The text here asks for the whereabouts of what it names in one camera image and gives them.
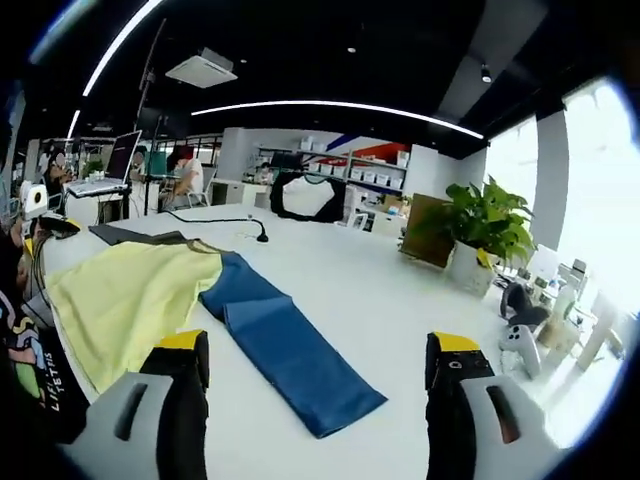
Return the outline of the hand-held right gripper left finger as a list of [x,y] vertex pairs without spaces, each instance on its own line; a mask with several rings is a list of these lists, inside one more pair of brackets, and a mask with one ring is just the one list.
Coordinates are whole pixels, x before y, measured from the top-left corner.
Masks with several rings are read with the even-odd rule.
[[207,333],[171,335],[89,406],[84,430],[60,449],[83,479],[205,479],[209,381]]

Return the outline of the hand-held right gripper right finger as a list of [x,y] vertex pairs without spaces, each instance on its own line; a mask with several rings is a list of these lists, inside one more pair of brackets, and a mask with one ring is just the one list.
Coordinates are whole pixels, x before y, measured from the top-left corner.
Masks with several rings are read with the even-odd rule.
[[427,336],[428,479],[543,479],[563,450],[543,410],[472,340]]

